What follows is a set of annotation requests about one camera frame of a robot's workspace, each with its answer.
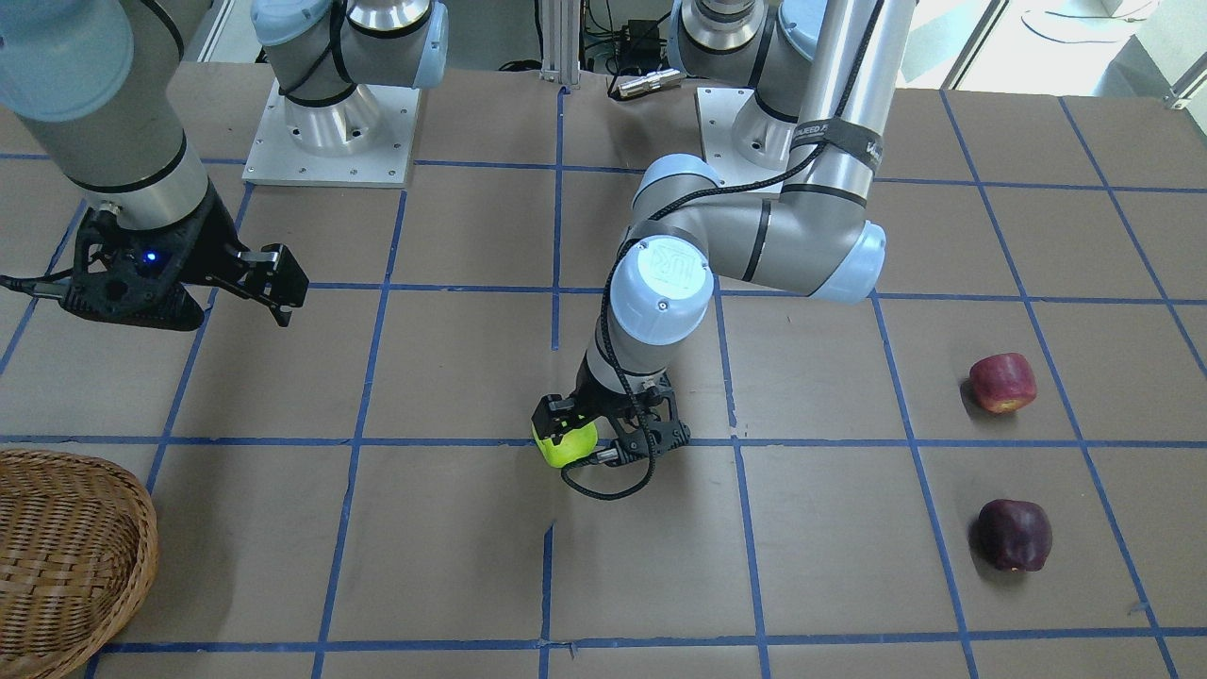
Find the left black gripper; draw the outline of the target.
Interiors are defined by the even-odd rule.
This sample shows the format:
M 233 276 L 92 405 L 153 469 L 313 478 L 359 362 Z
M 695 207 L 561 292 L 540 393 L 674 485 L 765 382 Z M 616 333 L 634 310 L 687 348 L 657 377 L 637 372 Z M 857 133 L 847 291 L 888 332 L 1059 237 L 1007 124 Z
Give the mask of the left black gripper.
M 613 384 L 604 384 L 601 377 L 595 377 L 590 365 L 581 364 L 576 387 L 570 396 L 543 396 L 532 412 L 531 434 L 535 425 L 540 435 L 560 441 L 564 429 L 582 428 L 587 422 L 597 425 L 600 418 L 610 414 L 623 420 L 636 420 L 629 396 L 625 396 L 620 384 L 616 384 L 616 371 L 608 365 L 604 368 Z M 640 405 L 649 406 L 652 412 L 658 414 L 657 420 L 669 421 L 676 417 L 675 390 L 667 373 L 639 375 L 631 391 Z

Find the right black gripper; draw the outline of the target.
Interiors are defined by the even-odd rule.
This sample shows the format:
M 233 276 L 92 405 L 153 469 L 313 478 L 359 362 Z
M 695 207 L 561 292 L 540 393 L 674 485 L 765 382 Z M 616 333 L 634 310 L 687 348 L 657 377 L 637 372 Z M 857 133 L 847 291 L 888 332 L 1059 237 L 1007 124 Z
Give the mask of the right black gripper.
M 246 251 L 214 185 L 189 215 L 168 224 L 168 232 L 176 238 L 170 253 L 181 261 L 170 289 L 206 285 L 208 279 L 237 283 L 237 294 L 269 309 L 280 327 L 288 327 L 293 310 L 305 305 L 309 279 L 288 246 L 273 242 Z

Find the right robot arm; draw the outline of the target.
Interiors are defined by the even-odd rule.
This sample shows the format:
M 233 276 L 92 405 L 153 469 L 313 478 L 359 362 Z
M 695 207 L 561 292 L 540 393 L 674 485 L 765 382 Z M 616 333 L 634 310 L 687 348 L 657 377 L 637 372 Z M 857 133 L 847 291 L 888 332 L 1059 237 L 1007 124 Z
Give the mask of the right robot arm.
M 204 1 L 5 1 L 2 104 L 87 199 L 72 267 L 4 276 L 86 321 L 196 330 L 189 285 L 257 302 L 276 324 L 305 304 L 288 246 L 249 248 L 167 96 Z M 258 185 L 398 186 L 416 93 L 443 78 L 439 1 L 255 1 L 272 64 L 247 157 Z

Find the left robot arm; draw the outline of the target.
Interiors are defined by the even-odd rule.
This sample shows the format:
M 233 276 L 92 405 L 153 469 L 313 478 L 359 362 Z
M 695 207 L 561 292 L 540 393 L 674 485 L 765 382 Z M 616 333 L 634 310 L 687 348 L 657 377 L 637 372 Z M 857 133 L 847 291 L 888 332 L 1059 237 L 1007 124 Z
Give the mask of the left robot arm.
M 766 159 L 785 152 L 775 197 L 733 185 L 696 156 L 647 169 L 631 201 L 604 309 L 571 396 L 544 396 L 532 434 L 552 446 L 663 377 L 702 321 L 715 276 L 861 302 L 884 267 L 865 218 L 912 1 L 680 1 L 669 55 L 687 74 L 754 90 Z

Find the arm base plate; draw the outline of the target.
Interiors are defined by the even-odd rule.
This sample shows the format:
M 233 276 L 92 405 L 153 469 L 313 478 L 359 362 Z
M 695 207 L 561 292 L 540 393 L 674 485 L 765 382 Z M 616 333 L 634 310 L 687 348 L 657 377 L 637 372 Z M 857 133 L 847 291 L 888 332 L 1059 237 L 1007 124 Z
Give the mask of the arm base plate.
M 241 178 L 288 188 L 406 188 L 421 90 L 358 84 L 343 103 L 302 107 L 272 90 Z
M 724 185 L 746 185 L 787 171 L 794 122 L 768 115 L 756 103 L 757 90 L 696 90 L 696 110 L 705 160 Z

